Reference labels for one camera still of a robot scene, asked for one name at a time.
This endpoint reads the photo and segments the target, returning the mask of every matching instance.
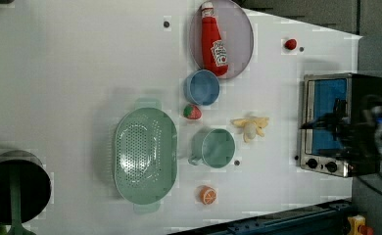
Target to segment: ketchup label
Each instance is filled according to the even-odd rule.
[[[208,8],[203,10],[203,18],[205,17],[214,17],[215,16],[215,11],[213,8]]]
[[[212,53],[217,67],[227,65],[227,52],[221,40],[213,42]]]

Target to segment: mint green mug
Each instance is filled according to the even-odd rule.
[[[233,159],[236,145],[233,136],[225,129],[203,129],[192,140],[191,165],[208,165],[222,168]]]

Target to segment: mug handle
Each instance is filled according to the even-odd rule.
[[[191,165],[200,165],[203,162],[203,159],[197,158],[196,156],[191,156],[190,159],[188,159],[188,163]]]

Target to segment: toaster oven knob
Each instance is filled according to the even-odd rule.
[[[338,169],[338,166],[334,162],[329,162],[328,164],[325,165],[325,167],[331,173],[337,171]]]
[[[318,162],[315,160],[315,159],[309,159],[307,161],[307,165],[310,167],[310,168],[316,168],[318,166]]]

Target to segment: ketchup bottle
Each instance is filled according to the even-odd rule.
[[[204,67],[216,76],[221,76],[228,70],[227,53],[219,34],[213,3],[205,2],[201,9],[203,14],[201,45],[203,46]]]

